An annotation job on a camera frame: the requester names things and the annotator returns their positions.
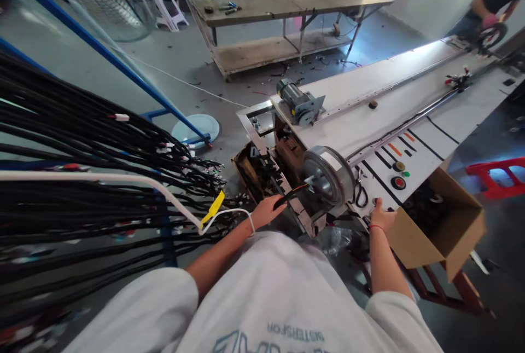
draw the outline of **black knob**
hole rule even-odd
[[[390,182],[391,182],[392,186],[394,187],[394,189],[403,190],[403,189],[406,188],[406,182],[401,177],[393,177],[390,180]]]
[[[405,171],[405,165],[402,162],[400,162],[400,161],[396,161],[394,164],[392,164],[392,168],[396,172]]]

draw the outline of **person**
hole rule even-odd
[[[280,198],[256,207],[255,229],[284,210],[273,210]],[[278,232],[249,238],[247,219],[186,270],[132,281],[64,352],[442,352],[388,245],[396,212],[376,202],[364,310],[317,247]]]
[[[493,26],[497,22],[506,22],[520,0],[473,0],[470,10],[460,19],[446,37],[458,35],[472,39],[480,30]],[[497,17],[501,8],[509,5],[501,17]]]

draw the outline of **white connector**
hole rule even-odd
[[[115,114],[116,121],[130,121],[130,117],[126,114]]]

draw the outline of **person's right hand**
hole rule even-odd
[[[486,29],[488,27],[494,26],[496,23],[498,23],[499,19],[494,14],[488,14],[483,18],[483,28]]]
[[[385,233],[394,225],[395,217],[397,212],[383,211],[383,199],[379,197],[376,200],[376,207],[372,211],[372,223],[380,226]]]
[[[258,204],[255,210],[252,212],[252,220],[255,230],[257,230],[259,227],[267,225],[272,220],[274,220],[278,214],[285,210],[287,205],[286,202],[275,211],[273,210],[273,206],[281,198],[282,196],[277,194],[272,197],[266,197]]]

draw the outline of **red bracelet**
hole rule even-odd
[[[380,228],[381,230],[383,230],[383,232],[384,232],[384,229],[383,229],[380,225],[378,225],[378,224],[371,224],[371,225],[370,225],[370,228],[372,228],[372,227],[379,227],[379,228]]]

